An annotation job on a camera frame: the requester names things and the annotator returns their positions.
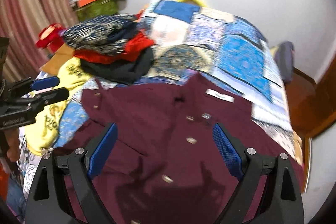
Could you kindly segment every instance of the gray cloth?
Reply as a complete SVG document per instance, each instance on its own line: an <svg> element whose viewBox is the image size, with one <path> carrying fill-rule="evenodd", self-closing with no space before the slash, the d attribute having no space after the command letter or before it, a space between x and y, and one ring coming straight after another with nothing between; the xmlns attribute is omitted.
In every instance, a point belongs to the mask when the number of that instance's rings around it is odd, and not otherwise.
<svg viewBox="0 0 336 224"><path fill-rule="evenodd" d="M290 83L293 80L294 44L290 41L282 42L279 45L274 60L278 65L283 82Z"/></svg>

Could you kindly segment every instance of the pink striped curtain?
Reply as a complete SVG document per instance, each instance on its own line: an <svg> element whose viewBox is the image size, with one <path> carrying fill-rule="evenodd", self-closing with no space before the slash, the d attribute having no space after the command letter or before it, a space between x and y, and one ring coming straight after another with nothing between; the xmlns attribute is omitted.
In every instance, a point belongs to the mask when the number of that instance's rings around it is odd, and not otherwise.
<svg viewBox="0 0 336 224"><path fill-rule="evenodd" d="M8 81L38 74L49 51L37 49L35 42L40 31L52 23L65 27L77 23L68 0L0 0L0 37L10 38L3 68Z"/></svg>

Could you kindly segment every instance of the jeans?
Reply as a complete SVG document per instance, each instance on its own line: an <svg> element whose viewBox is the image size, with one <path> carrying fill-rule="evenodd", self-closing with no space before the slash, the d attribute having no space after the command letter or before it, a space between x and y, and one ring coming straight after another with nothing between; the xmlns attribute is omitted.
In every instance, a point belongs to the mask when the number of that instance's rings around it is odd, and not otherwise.
<svg viewBox="0 0 336 224"><path fill-rule="evenodd" d="M6 203L13 211L16 218L23 222L26 212L26 199L22 188L11 177L8 179L8 192Z"/></svg>

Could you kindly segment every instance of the shirt label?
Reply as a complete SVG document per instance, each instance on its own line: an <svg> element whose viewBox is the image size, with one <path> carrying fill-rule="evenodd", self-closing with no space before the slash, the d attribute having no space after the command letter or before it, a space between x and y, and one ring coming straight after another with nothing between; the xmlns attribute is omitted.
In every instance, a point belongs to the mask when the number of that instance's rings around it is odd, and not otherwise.
<svg viewBox="0 0 336 224"><path fill-rule="evenodd" d="M228 102L231 102L233 103L235 101L235 99L229 95L225 95L225 94L221 94L215 90L207 90L205 92L206 94L209 94L209 95L212 95L218 99L221 99L221 100L224 100L224 101L228 101Z"/></svg>

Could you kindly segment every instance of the shirt collar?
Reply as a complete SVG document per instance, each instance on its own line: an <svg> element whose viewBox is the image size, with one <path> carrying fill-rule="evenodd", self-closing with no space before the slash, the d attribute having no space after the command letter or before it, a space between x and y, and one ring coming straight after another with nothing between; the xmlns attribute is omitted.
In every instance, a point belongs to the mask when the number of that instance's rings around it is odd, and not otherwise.
<svg viewBox="0 0 336 224"><path fill-rule="evenodd" d="M228 102L219 98L216 98L212 95L206 93L207 90L214 90L220 94L225 94L230 97L233 97L234 102ZM211 98L212 100L217 101L218 104L231 104L231 107L237 107L245 114L251 116L252 104L250 101L235 95L231 92L221 89L216 86L214 83L207 80L200 73L197 73L191 77L188 82L181 86L179 93L176 95L175 99L182 99L185 107L189 110L190 116L195 120L201 119L202 114L204 114L203 102Z"/></svg>

